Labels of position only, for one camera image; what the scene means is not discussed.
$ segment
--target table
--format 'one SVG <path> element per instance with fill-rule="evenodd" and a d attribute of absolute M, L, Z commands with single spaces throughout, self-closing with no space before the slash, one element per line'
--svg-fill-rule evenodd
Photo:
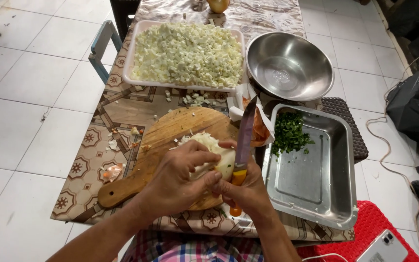
<path fill-rule="evenodd" d="M 106 210 L 97 202 L 98 190 L 106 182 L 101 167 L 124 163 L 126 167 L 118 179 L 129 175 L 134 168 L 139 148 L 137 146 L 131 150 L 129 145 L 142 139 L 142 135 L 131 135 L 131 128 L 145 129 L 143 135 L 146 135 L 148 128 L 169 109 L 188 106 L 183 103 L 186 90 L 172 94 L 172 101 L 168 103 L 164 92 L 167 88 L 146 86 L 143 90 L 137 90 L 135 86 L 122 81 L 122 69 L 135 23 L 141 20 L 155 20 L 209 24 L 209 18 L 218 26 L 240 30 L 246 43 L 256 35 L 277 30 L 305 35 L 298 0 L 232 0 L 229 8 L 220 15 L 210 14 L 208 4 L 204 0 L 143 0 L 53 208 L 52 219 L 94 224 L 120 210 L 122 205 Z M 205 106 L 228 115 L 227 93 L 212 91 L 209 95 L 208 100 L 211 104 Z M 302 105 L 322 109 L 320 99 Z M 108 134 L 113 128 L 120 132 L 113 134 L 111 138 Z M 111 139 L 117 141 L 118 151 L 106 150 Z M 184 211 L 161 217 L 155 220 L 150 228 L 211 235 L 258 236 L 247 214 L 242 213 L 236 218 L 228 214 L 229 206 L 223 204 L 204 211 Z M 348 241 L 354 236 L 353 229 L 331 229 L 281 212 L 279 216 L 292 240 Z"/>

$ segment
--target hand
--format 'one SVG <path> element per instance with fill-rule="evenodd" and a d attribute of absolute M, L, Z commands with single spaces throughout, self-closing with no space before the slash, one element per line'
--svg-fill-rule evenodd
<path fill-rule="evenodd" d="M 222 148 L 237 148 L 237 142 L 233 140 L 219 142 Z M 220 180 L 212 187 L 214 197 L 223 195 L 223 201 L 231 207 L 235 203 L 247 213 L 253 220 L 262 219 L 264 215 L 271 214 L 274 210 L 266 191 L 261 169 L 255 163 L 252 156 L 249 156 L 247 165 L 247 176 L 241 186 L 235 186 L 230 182 Z"/>
<path fill-rule="evenodd" d="M 134 197 L 139 201 L 142 216 L 153 222 L 158 217 L 188 209 L 223 176 L 210 171 L 190 181 L 189 172 L 195 172 L 196 166 L 219 160 L 220 155 L 209 152 L 195 140 L 167 152 L 151 181 Z"/>

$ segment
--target red plastic mat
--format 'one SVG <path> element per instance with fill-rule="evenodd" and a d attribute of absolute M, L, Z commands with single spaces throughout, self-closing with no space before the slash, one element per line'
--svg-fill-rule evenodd
<path fill-rule="evenodd" d="M 405 239 L 397 232 L 397 229 L 387 220 L 381 210 L 370 201 L 358 201 L 358 218 L 354 225 L 355 240 L 334 244 L 316 245 L 310 247 L 299 247 L 297 252 L 301 258 L 317 256 L 329 253 L 338 253 L 347 259 L 348 262 L 355 261 L 369 246 L 369 244 L 385 229 L 389 229 L 408 250 L 408 256 L 404 262 L 419 262 L 415 251 L 405 242 Z M 344 262 L 338 256 L 326 256 L 310 259 L 308 262 Z"/>

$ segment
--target knife handle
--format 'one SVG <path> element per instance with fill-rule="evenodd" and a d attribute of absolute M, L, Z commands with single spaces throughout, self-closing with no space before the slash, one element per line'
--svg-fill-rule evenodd
<path fill-rule="evenodd" d="M 245 181 L 245 177 L 247 176 L 247 170 L 239 170 L 232 173 L 232 180 L 231 184 L 235 186 L 241 186 L 243 181 Z M 240 216 L 242 214 L 242 209 L 237 205 L 235 208 L 230 208 L 229 213 L 231 216 Z"/>

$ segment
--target white phone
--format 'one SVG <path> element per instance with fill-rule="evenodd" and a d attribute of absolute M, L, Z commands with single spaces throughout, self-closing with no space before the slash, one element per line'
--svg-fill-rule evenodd
<path fill-rule="evenodd" d="M 356 262 L 403 262 L 408 251 L 389 229 L 378 235 Z"/>

